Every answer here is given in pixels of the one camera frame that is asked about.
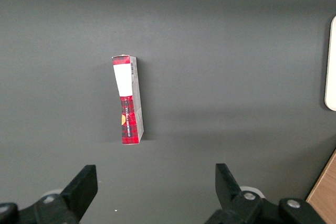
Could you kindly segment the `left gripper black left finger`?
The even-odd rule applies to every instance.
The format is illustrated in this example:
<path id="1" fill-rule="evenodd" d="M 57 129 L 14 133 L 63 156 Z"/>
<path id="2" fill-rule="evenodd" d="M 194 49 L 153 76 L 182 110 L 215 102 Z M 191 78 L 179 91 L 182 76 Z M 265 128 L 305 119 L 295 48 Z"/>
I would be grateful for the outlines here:
<path id="1" fill-rule="evenodd" d="M 96 165 L 86 165 L 59 194 L 19 212 L 20 223 L 79 223 L 98 192 Z"/>

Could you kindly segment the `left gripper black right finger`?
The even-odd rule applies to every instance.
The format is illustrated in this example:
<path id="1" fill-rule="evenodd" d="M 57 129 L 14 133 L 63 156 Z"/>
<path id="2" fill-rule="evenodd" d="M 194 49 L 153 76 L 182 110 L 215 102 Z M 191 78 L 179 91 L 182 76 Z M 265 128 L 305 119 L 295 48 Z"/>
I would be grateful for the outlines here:
<path id="1" fill-rule="evenodd" d="M 224 163 L 215 166 L 215 189 L 221 209 L 206 223 L 282 223 L 278 206 L 251 190 L 241 190 Z"/>

